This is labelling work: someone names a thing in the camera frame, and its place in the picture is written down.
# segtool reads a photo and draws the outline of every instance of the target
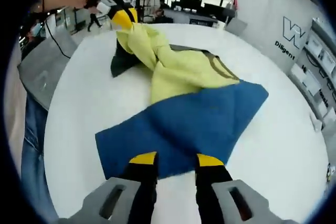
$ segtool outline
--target jeans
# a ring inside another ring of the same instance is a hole
[[[58,219],[49,194],[44,169],[44,132],[48,112],[27,94],[21,179],[26,197],[46,222]]]

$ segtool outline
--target towel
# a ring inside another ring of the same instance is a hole
[[[226,164],[267,91],[239,80],[208,52],[171,50],[164,35],[148,25],[118,32],[118,41],[153,71],[151,105],[96,134],[106,179],[152,151],[159,154],[159,178],[193,170],[197,153]]]

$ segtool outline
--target shelf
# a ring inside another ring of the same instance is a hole
[[[308,102],[309,106],[311,107],[316,118],[322,122],[322,125],[324,127],[325,124],[323,122],[323,116],[318,109],[318,105],[316,101],[314,100],[314,97],[311,95],[311,93],[309,93],[309,91],[306,89],[303,83],[301,83],[294,75],[289,74],[288,77],[294,83],[294,85],[298,88],[298,90],[301,92],[301,94],[303,95],[303,97]]]
[[[311,56],[314,58],[314,60],[320,65],[320,67],[323,69],[323,71],[325,72],[325,74],[327,75],[328,79],[330,80],[331,84],[333,85],[334,89],[336,89],[336,83],[334,82],[334,80],[332,79],[332,76],[330,73],[327,72],[325,66],[322,64],[321,60],[316,56],[314,55],[309,47],[307,45],[304,46],[304,50]]]
[[[323,40],[325,45],[330,49],[331,53],[336,56],[336,41],[331,37],[330,34],[313,19],[311,29]]]

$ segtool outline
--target white wall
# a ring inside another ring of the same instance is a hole
[[[325,20],[311,0],[238,0],[238,6],[238,18],[248,24],[242,39],[271,58],[285,73],[297,60],[312,19]]]

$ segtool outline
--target person walking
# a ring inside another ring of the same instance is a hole
[[[99,21],[98,21],[96,15],[94,13],[90,14],[90,19],[91,19],[91,21],[90,21],[90,24],[88,26],[88,31],[90,31],[90,28],[93,25],[93,22],[95,22],[97,24],[97,26],[99,26],[99,28],[101,27],[101,25],[99,24]]]

